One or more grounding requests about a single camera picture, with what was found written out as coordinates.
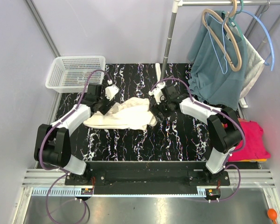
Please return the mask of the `cream white t shirt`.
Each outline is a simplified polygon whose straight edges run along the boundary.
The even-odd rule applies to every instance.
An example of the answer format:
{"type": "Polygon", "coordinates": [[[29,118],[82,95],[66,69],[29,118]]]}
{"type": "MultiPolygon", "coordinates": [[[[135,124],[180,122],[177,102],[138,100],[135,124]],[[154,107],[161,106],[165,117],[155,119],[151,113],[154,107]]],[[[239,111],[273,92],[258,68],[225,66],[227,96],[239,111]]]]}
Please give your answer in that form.
{"type": "Polygon", "coordinates": [[[147,126],[157,124],[155,116],[149,110],[149,99],[132,97],[122,104],[115,105],[103,115],[94,113],[83,124],[94,129],[132,129],[145,131],[147,126]]]}

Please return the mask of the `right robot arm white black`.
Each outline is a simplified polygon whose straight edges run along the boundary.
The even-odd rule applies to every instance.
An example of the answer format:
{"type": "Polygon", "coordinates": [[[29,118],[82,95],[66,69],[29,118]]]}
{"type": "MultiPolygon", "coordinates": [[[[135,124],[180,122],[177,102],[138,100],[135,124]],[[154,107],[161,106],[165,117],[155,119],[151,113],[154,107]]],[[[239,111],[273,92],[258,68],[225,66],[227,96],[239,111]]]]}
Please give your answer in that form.
{"type": "Polygon", "coordinates": [[[179,93],[174,86],[167,87],[164,83],[158,84],[149,95],[152,97],[149,110],[158,122],[180,111],[206,124],[211,153],[196,179],[207,185],[216,185],[221,180],[226,162],[235,148],[239,144],[245,144],[245,134],[235,111],[230,107],[220,109],[206,105],[189,94],[179,93]]]}

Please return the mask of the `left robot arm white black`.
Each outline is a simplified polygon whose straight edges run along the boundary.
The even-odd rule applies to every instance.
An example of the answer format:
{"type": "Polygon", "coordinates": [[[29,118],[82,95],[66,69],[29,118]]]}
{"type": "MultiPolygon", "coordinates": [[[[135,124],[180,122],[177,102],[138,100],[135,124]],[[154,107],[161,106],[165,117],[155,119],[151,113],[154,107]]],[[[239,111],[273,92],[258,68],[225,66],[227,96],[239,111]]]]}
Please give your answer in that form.
{"type": "Polygon", "coordinates": [[[115,96],[119,88],[110,84],[101,94],[102,85],[89,84],[83,90],[80,99],[73,108],[59,120],[50,125],[42,124],[38,127],[34,159],[45,170],[59,168],[66,173],[75,175],[75,179],[82,185],[91,181],[90,165],[75,157],[71,152],[70,136],[94,113],[106,115],[115,105],[115,96]]]}

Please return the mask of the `white perforated plastic basket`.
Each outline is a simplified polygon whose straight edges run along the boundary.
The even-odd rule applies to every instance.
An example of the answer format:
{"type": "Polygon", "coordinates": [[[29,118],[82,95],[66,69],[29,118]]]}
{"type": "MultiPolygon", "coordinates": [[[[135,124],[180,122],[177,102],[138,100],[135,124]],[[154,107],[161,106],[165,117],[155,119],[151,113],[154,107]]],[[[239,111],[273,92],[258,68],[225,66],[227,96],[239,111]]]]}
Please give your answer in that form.
{"type": "Polygon", "coordinates": [[[45,86],[58,93],[82,92],[88,76],[89,83],[101,84],[105,70],[104,56],[60,56],[53,60],[45,86]]]}

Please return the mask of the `teal t shirt hanging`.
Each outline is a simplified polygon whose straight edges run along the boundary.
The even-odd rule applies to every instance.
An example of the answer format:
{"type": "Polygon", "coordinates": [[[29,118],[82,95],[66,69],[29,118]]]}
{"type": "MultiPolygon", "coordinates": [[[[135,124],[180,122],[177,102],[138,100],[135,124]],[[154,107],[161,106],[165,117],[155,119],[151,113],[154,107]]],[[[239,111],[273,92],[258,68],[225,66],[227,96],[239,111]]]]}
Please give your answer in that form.
{"type": "MultiPolygon", "coordinates": [[[[210,105],[224,105],[236,110],[242,91],[247,66],[247,45],[237,28],[231,28],[242,57],[241,69],[237,72],[228,68],[224,75],[220,69],[210,36],[204,25],[200,29],[188,54],[192,63],[189,88],[201,102],[210,105]]],[[[218,50],[221,65],[225,68],[222,51],[218,50]]]]}

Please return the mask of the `white grey towel hanging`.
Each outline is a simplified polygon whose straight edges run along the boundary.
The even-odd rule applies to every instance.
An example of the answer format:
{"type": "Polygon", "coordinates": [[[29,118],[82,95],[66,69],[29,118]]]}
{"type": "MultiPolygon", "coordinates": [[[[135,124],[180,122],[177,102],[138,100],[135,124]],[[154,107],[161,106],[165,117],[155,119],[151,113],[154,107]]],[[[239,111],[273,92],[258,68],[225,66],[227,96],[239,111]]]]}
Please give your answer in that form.
{"type": "Polygon", "coordinates": [[[247,45],[247,66],[245,70],[245,78],[242,87],[242,91],[240,93],[240,99],[244,98],[251,88],[255,85],[258,80],[260,74],[262,73],[265,65],[265,60],[261,57],[261,55],[257,52],[257,50],[251,45],[248,39],[244,36],[244,40],[247,45]]]}

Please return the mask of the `pink red t shirt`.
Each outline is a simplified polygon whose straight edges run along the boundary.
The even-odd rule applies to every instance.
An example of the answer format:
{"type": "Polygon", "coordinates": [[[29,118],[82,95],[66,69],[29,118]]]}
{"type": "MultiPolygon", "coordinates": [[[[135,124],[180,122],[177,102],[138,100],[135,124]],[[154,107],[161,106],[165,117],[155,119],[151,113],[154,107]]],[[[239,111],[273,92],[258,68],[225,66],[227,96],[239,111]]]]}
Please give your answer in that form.
{"type": "Polygon", "coordinates": [[[245,147],[237,152],[232,152],[230,160],[269,159],[271,154],[263,143],[264,131],[255,121],[238,119],[245,134],[245,147]]]}

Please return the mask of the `metal clothes rack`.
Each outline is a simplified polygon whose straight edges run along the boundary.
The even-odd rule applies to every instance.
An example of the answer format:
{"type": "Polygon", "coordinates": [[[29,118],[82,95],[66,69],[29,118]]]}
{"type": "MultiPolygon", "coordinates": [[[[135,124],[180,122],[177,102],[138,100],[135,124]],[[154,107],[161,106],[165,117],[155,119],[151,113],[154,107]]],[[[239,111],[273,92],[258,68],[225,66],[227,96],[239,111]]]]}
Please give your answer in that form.
{"type": "MultiPolygon", "coordinates": [[[[259,5],[259,6],[270,7],[271,5],[280,5],[280,0],[237,0],[237,4],[241,5],[241,9],[239,10],[239,12],[241,13],[244,5],[259,5]]],[[[174,31],[178,8],[183,6],[227,6],[227,5],[228,6],[232,5],[231,0],[185,0],[185,1],[174,0],[173,1],[172,14],[171,14],[168,36],[166,41],[163,64],[161,68],[159,64],[156,64],[156,73],[159,79],[158,82],[161,83],[161,86],[164,86],[165,85],[164,81],[167,80],[167,78],[165,78],[165,70],[168,63],[168,55],[170,51],[171,40],[174,31]]],[[[261,10],[258,9],[255,15],[259,16],[260,12],[261,10]]],[[[278,16],[274,24],[271,26],[270,30],[268,30],[270,35],[275,31],[279,23],[280,23],[280,15],[278,16]]],[[[267,38],[265,37],[262,43],[258,46],[258,49],[261,49],[266,42],[267,42],[267,38]]]]}

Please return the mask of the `yellow object under shirt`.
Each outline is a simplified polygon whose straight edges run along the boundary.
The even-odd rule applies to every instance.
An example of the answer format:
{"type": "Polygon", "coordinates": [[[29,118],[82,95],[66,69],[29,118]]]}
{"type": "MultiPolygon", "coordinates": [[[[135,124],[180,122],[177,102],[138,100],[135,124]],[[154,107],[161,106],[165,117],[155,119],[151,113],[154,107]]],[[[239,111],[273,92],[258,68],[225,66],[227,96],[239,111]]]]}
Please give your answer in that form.
{"type": "Polygon", "coordinates": [[[266,162],[267,159],[252,159],[252,160],[228,160],[228,162],[260,162],[260,163],[263,163],[263,162],[266,162]]]}

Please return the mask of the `beige clothes hanger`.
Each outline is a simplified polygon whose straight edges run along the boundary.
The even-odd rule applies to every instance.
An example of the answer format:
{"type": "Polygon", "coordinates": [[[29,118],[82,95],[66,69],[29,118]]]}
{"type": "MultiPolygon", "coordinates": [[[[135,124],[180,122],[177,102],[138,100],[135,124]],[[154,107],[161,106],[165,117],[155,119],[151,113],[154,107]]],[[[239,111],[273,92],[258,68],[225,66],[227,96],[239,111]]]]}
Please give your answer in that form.
{"type": "Polygon", "coordinates": [[[221,51],[224,55],[225,62],[229,64],[232,71],[237,72],[241,69],[242,57],[241,57],[236,39],[235,39],[234,35],[232,34],[232,31],[230,30],[229,26],[227,25],[227,21],[236,14],[237,1],[231,0],[231,3],[232,3],[232,10],[225,16],[224,19],[222,19],[221,16],[219,14],[217,14],[215,11],[213,11],[211,9],[205,9],[205,10],[203,10],[201,20],[202,20],[202,24],[205,26],[205,28],[207,29],[207,31],[210,34],[211,43],[213,43],[212,40],[215,40],[215,42],[217,43],[217,45],[219,46],[219,48],[221,49],[221,51]],[[221,24],[222,41],[220,41],[220,39],[217,37],[215,32],[208,25],[207,19],[206,19],[207,15],[210,16],[217,23],[221,24]],[[226,50],[224,30],[226,31],[227,35],[229,36],[231,43],[233,45],[233,48],[235,50],[235,54],[236,54],[237,61],[238,61],[237,65],[234,65],[234,63],[232,62],[232,60],[226,50]]]}

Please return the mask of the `light blue thick hanger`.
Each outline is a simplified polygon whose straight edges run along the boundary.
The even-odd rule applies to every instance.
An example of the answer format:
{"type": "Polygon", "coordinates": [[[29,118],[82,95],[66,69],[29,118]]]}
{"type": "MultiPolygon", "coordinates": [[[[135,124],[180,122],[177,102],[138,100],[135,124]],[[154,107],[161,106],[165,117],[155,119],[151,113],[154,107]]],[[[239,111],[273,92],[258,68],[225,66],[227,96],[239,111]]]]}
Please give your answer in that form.
{"type": "Polygon", "coordinates": [[[273,42],[272,42],[271,36],[269,34],[269,31],[265,27],[264,23],[261,21],[261,15],[265,11],[261,11],[259,16],[256,16],[256,15],[252,14],[250,11],[247,11],[247,10],[242,10],[241,12],[251,16],[262,27],[262,29],[263,29],[263,31],[266,35],[266,38],[267,38],[267,43],[269,44],[269,48],[270,48],[270,54],[267,56],[267,58],[264,62],[264,65],[265,66],[270,66],[270,71],[273,71],[274,65],[275,65],[275,52],[274,52],[273,42]]]}

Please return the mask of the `orange ball object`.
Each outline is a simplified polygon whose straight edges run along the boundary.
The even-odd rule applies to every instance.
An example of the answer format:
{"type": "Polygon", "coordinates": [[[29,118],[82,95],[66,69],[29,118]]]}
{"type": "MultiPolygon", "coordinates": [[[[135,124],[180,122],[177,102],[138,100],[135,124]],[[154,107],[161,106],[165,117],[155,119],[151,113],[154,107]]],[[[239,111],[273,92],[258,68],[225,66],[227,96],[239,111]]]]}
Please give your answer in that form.
{"type": "Polygon", "coordinates": [[[269,219],[272,220],[274,224],[277,224],[278,214],[275,209],[268,209],[267,216],[269,217],[269,219]]]}

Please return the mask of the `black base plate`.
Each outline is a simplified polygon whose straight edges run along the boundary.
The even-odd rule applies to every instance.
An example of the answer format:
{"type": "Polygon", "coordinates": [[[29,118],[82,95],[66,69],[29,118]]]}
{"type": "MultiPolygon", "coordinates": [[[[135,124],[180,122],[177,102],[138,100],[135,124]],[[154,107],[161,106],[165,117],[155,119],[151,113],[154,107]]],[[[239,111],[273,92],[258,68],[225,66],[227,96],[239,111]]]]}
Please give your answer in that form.
{"type": "Polygon", "coordinates": [[[96,186],[114,182],[182,182],[192,186],[230,186],[227,171],[205,180],[205,162],[201,161],[92,161],[87,162],[89,177],[96,186]]]}

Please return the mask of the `aluminium frame rail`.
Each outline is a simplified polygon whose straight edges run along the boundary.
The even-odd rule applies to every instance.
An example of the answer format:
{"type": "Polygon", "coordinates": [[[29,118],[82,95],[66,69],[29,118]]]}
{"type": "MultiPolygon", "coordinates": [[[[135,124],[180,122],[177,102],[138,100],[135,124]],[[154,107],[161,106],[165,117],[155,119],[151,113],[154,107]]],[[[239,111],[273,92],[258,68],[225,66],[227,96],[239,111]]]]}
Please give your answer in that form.
{"type": "Polygon", "coordinates": [[[28,169],[24,176],[22,186],[49,186],[64,174],[60,170],[28,169]]]}

